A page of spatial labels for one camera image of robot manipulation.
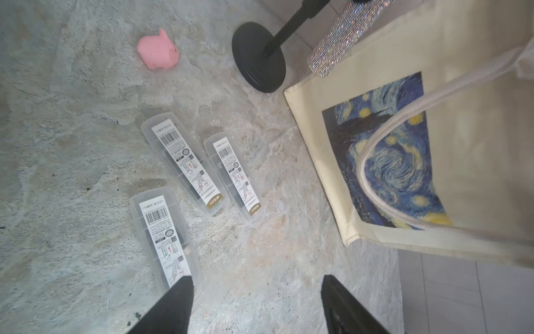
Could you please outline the pink pig toy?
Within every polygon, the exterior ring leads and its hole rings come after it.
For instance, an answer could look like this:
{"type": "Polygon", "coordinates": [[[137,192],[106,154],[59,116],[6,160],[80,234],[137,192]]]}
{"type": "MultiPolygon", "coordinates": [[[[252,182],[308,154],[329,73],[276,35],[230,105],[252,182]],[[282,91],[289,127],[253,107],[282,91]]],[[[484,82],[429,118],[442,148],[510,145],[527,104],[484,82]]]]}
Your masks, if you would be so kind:
{"type": "Polygon", "coordinates": [[[157,36],[145,36],[136,47],[144,64],[150,69],[171,69],[178,64],[180,53],[164,29],[157,36]]]}

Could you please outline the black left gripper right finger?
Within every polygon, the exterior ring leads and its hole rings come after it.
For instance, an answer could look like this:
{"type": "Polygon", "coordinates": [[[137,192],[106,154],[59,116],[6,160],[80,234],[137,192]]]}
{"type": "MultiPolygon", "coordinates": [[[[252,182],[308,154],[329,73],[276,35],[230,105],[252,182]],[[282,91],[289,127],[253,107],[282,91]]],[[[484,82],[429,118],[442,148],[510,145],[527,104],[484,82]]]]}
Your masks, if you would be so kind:
{"type": "Polygon", "coordinates": [[[329,333],[388,334],[379,321],[333,275],[325,275],[323,278],[321,300],[329,333]]]}

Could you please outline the canvas bag starry night print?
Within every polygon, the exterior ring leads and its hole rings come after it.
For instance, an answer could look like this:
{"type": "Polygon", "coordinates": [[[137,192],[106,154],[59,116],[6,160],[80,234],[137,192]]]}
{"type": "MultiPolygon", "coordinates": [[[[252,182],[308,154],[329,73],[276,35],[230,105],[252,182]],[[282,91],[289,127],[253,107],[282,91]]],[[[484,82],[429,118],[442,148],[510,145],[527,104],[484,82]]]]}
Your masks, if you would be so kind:
{"type": "Polygon", "coordinates": [[[344,244],[533,266],[532,1],[424,1],[285,97],[344,244]]]}

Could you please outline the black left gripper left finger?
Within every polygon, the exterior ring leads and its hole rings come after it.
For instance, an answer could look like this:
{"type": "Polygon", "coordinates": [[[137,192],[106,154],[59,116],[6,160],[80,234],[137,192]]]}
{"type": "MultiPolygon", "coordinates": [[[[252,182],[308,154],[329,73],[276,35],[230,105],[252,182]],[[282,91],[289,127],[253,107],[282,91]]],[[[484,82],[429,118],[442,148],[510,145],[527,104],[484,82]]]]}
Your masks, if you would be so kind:
{"type": "Polygon", "coordinates": [[[181,277],[129,333],[188,333],[194,296],[192,277],[181,277]]]}

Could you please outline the black microphone stand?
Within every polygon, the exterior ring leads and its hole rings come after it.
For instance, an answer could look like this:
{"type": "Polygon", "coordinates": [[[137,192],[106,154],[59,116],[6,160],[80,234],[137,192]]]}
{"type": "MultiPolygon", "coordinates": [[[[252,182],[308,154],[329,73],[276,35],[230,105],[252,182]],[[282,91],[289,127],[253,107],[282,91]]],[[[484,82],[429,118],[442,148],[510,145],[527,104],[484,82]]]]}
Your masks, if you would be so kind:
{"type": "Polygon", "coordinates": [[[275,35],[256,22],[242,24],[232,37],[232,54],[244,79],[256,90],[273,93],[286,77],[281,46],[308,19],[314,18],[329,0],[304,0],[301,7],[275,35]]]}

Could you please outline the rhinestone microphone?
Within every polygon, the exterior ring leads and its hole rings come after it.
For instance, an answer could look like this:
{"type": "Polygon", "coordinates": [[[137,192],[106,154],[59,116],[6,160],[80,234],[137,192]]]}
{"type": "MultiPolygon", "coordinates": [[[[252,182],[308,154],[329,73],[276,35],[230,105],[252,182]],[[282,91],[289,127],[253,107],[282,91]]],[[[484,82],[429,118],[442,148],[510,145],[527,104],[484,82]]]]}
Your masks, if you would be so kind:
{"type": "Polygon", "coordinates": [[[326,77],[391,4],[391,0],[349,1],[309,55],[312,73],[326,77]]]}

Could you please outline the clear compass case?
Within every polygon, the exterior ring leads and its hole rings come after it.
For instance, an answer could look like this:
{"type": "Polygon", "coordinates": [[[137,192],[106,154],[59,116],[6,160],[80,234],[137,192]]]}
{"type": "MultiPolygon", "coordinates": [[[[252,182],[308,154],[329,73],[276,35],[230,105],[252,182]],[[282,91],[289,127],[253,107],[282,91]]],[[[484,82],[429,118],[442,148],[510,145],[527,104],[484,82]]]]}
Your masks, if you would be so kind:
{"type": "Polygon", "coordinates": [[[200,144],[174,113],[155,115],[140,128],[152,151],[203,214],[216,217],[226,210],[229,196],[221,178],[200,144]]]}
{"type": "Polygon", "coordinates": [[[129,199],[133,225],[164,294],[184,276],[193,280],[195,296],[204,290],[197,252],[178,201],[168,187],[138,193],[129,199]]]}
{"type": "Polygon", "coordinates": [[[204,141],[204,149],[246,223],[253,228],[259,226],[265,211],[264,200],[238,142],[228,133],[220,132],[204,141]]]}

